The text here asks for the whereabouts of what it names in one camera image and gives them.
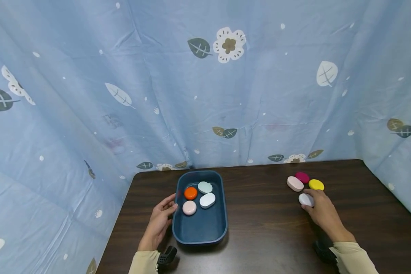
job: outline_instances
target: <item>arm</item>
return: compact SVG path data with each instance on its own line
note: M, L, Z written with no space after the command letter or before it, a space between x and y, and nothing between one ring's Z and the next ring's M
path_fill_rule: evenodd
M163 240L168 226L172 223L169 216L177 210L178 205L174 203L174 199L175 194L172 194L154 207L128 274L157 273L157 261L160 256L157 247Z
M373 262L356 242L355 237L341 222L335 206L321 190L304 190L314 198L314 208L308 205L301 207L309 213L312 220L324 230L333 242L330 251L338 261L341 274L378 274Z

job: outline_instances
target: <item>dark brown table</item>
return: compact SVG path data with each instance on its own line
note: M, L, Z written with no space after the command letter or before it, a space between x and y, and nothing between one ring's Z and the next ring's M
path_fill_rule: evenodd
M324 182L344 225L367 250L380 274L411 274L411 214L360 160L212 168L224 181L228 233L219 245L186 248L170 233L178 261L160 273L329 274L298 193L286 178L304 171ZM137 174L114 226L97 274L125 274L152 208L175 192L186 170Z

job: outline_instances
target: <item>plastic tray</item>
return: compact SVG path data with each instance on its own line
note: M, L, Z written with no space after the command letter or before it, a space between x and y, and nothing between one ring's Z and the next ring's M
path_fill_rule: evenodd
M188 187L198 189L198 184L206 181L213 186L215 204L203 209L199 199L204 195L198 191L198 196L193 200L197 205L196 213L186 216L183 213L183 204L187 201L184 190ZM183 174L178 180L175 202L178 209L172 220L172 233L175 239L184 245L207 245L219 243L228 230L227 208L222 177L213 170L190 171Z

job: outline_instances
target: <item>beige sleeve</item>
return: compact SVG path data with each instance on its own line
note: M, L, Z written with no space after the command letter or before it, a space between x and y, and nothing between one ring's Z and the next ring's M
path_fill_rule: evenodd
M335 242L330 248L341 274L378 274L367 252L355 242Z
M159 256L158 251L137 251L128 274L156 274Z

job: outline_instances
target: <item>curtain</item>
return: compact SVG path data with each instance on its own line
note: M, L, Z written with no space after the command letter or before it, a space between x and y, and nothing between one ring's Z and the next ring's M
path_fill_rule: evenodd
M411 1L0 1L0 273L92 273L141 171L353 158L411 212Z

